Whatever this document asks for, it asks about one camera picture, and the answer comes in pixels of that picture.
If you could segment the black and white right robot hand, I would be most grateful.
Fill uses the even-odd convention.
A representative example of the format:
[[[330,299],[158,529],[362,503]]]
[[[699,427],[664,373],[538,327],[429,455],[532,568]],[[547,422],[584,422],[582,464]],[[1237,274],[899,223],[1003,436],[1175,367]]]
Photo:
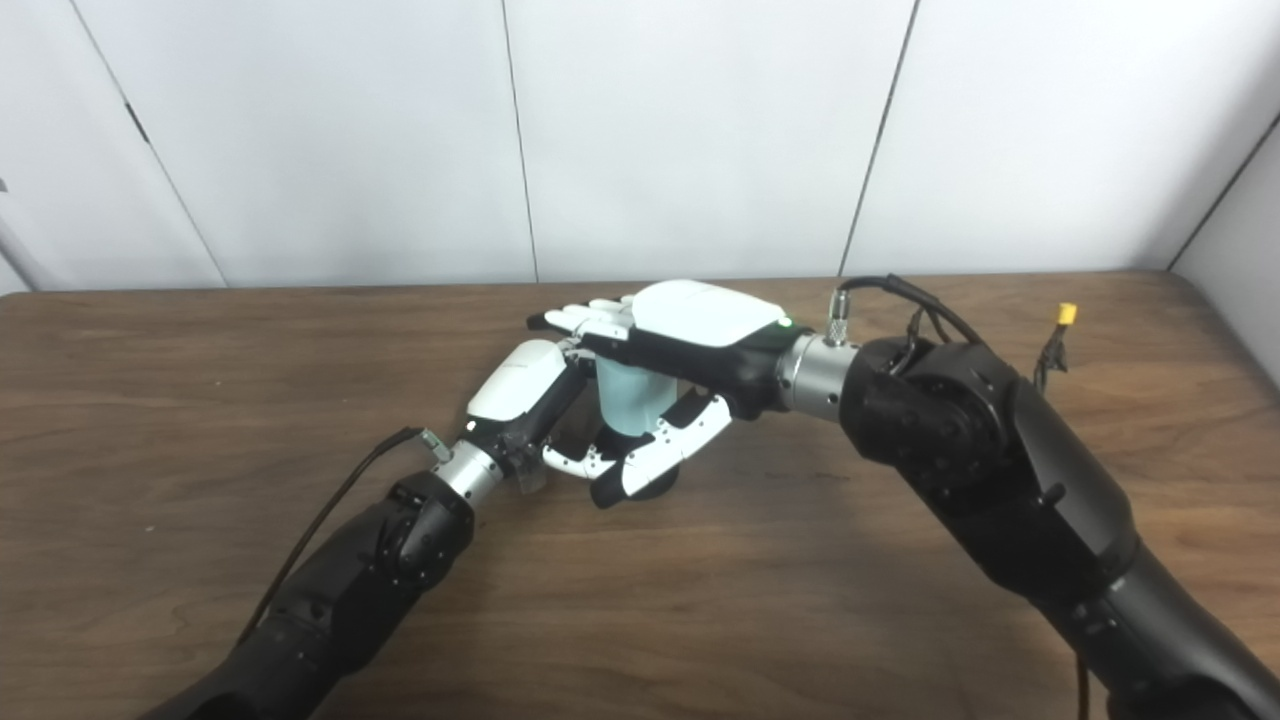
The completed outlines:
[[[526,324],[595,354],[602,424],[639,438],[585,478],[599,509],[663,495],[732,421],[780,409],[780,360],[803,333],[782,307],[698,281],[553,307]]]

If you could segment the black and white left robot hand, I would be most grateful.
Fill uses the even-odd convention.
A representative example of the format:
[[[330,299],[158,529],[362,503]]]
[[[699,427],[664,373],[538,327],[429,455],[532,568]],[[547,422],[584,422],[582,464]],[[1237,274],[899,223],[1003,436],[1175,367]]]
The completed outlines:
[[[454,456],[439,464],[439,477],[471,505],[503,480],[517,480],[525,492],[540,489],[547,470],[595,480],[639,442],[608,424],[586,445],[554,439],[561,419],[595,379],[593,351],[567,340],[522,342],[468,401]]]

